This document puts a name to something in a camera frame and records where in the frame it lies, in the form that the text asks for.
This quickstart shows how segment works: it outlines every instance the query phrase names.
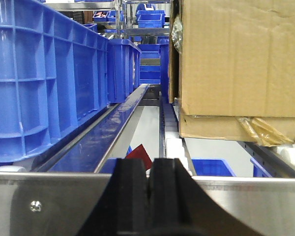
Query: cardboard box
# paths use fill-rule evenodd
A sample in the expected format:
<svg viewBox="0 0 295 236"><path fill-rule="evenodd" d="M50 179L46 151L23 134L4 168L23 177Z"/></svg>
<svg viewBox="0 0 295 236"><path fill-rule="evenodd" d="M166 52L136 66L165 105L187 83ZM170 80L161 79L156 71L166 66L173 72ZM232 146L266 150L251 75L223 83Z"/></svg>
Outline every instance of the cardboard box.
<svg viewBox="0 0 295 236"><path fill-rule="evenodd" d="M295 138L295 0L175 0L172 9L183 25L169 70L170 101L179 97L188 121L180 134L251 141L235 117L263 117Z"/></svg>

